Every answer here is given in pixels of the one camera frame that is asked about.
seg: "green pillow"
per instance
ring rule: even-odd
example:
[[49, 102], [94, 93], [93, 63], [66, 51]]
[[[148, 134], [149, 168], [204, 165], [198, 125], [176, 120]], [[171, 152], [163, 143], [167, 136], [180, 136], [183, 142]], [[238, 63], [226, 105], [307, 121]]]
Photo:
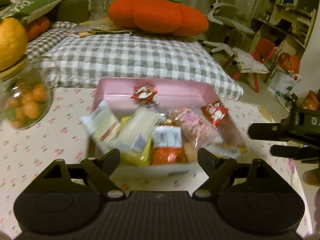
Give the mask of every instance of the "green pillow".
[[1, 12], [1, 18], [14, 17], [28, 24], [51, 11], [62, 0], [21, 0]]

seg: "checkered pillow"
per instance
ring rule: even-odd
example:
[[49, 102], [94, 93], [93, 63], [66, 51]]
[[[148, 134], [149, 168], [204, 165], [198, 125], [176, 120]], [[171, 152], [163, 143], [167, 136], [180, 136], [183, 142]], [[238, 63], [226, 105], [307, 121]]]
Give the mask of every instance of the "checkered pillow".
[[29, 42], [26, 50], [28, 58], [35, 59], [52, 49], [65, 38], [63, 35], [69, 28], [75, 26], [69, 22], [55, 22], [50, 25], [50, 30]]

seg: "cherry-print tablecloth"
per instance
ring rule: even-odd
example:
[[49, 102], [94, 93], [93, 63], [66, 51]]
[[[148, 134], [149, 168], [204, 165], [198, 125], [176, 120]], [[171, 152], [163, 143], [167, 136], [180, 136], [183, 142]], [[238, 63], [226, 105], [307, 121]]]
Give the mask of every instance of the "cherry-print tablecloth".
[[[36, 125], [16, 131], [6, 121], [0, 124], [0, 230], [12, 239], [21, 233], [13, 213], [13, 203], [26, 186], [54, 159], [77, 163], [85, 158], [88, 137], [79, 122], [89, 115], [95, 89], [58, 88], [48, 114]], [[229, 113], [246, 139], [248, 152], [241, 160], [250, 162], [263, 158], [303, 198], [302, 185], [292, 160], [272, 157], [271, 142], [249, 140], [246, 131], [253, 122], [269, 122], [258, 106], [239, 101], [224, 100]], [[125, 191], [130, 190], [188, 190], [192, 192], [207, 179], [204, 172], [168, 176], [165, 178], [139, 178], [114, 182]], [[301, 236], [312, 232], [310, 214], [306, 205], [305, 215], [298, 228]]]

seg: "glass jar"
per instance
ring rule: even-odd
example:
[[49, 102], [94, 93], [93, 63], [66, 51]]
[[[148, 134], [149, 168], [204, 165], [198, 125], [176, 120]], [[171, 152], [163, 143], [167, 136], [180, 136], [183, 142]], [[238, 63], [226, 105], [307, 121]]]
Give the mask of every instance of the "glass jar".
[[0, 72], [0, 94], [4, 95], [4, 116], [12, 127], [26, 129], [45, 116], [52, 101], [46, 78], [27, 55]]

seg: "barcode label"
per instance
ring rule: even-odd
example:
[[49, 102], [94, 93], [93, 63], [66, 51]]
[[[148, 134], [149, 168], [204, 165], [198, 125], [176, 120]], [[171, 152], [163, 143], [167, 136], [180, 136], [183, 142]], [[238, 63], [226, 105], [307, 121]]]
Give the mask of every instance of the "barcode label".
[[145, 140], [145, 138], [139, 133], [136, 137], [136, 139], [133, 142], [132, 149], [136, 152], [141, 153], [143, 149], [146, 147], [148, 141]]
[[181, 128], [174, 126], [158, 126], [153, 134], [154, 147], [182, 148]]

